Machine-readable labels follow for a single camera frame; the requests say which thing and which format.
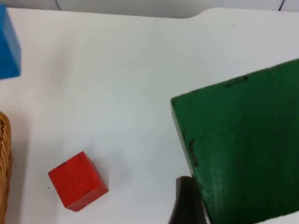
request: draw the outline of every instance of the green wooden block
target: green wooden block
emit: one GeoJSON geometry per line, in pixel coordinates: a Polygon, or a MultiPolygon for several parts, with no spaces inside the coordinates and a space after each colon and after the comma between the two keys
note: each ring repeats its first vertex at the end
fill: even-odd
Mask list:
{"type": "Polygon", "coordinates": [[[299,210],[299,60],[171,100],[212,224],[299,210]]]}

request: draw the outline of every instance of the red cube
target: red cube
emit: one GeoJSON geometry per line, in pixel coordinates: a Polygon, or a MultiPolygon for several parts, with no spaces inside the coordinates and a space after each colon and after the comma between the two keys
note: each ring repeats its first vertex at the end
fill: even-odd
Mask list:
{"type": "Polygon", "coordinates": [[[108,192],[93,162],[84,152],[49,172],[49,177],[67,209],[80,211],[108,192]]]}

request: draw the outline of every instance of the dark mark on block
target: dark mark on block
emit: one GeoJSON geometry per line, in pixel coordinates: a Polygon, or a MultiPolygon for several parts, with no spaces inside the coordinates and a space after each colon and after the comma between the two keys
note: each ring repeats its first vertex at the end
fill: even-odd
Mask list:
{"type": "Polygon", "coordinates": [[[186,131],[185,130],[183,130],[183,132],[182,132],[182,137],[183,137],[183,140],[185,141],[185,139],[186,139],[186,131]]]}
{"type": "Polygon", "coordinates": [[[64,163],[61,163],[57,168],[59,168],[59,167],[61,167],[61,166],[63,166],[63,165],[65,165],[66,164],[66,162],[64,162],[64,163]]]}
{"type": "Polygon", "coordinates": [[[193,158],[195,167],[198,167],[198,161],[197,161],[197,158],[196,158],[196,156],[195,156],[194,149],[193,149],[193,144],[194,144],[194,142],[195,142],[195,139],[191,139],[191,140],[189,141],[188,148],[189,148],[189,151],[190,151],[191,156],[192,156],[192,158],[193,158]]]}
{"type": "Polygon", "coordinates": [[[242,77],[234,78],[234,79],[228,81],[229,83],[226,84],[224,87],[228,88],[228,87],[231,87],[233,85],[244,83],[244,82],[247,82],[248,79],[249,79],[248,76],[242,76],[242,77]]]}

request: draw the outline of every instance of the wicker basket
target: wicker basket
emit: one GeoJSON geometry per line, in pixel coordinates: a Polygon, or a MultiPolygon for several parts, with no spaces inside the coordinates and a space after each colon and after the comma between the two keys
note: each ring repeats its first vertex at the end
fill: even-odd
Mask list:
{"type": "Polygon", "coordinates": [[[5,222],[12,162],[10,122],[0,112],[0,224],[5,222]]]}

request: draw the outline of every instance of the floor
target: floor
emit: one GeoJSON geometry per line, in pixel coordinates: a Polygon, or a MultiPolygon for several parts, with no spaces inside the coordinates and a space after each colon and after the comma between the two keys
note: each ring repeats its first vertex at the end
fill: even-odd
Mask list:
{"type": "Polygon", "coordinates": [[[299,11],[299,0],[0,0],[9,7],[188,18],[212,7],[299,11]]]}

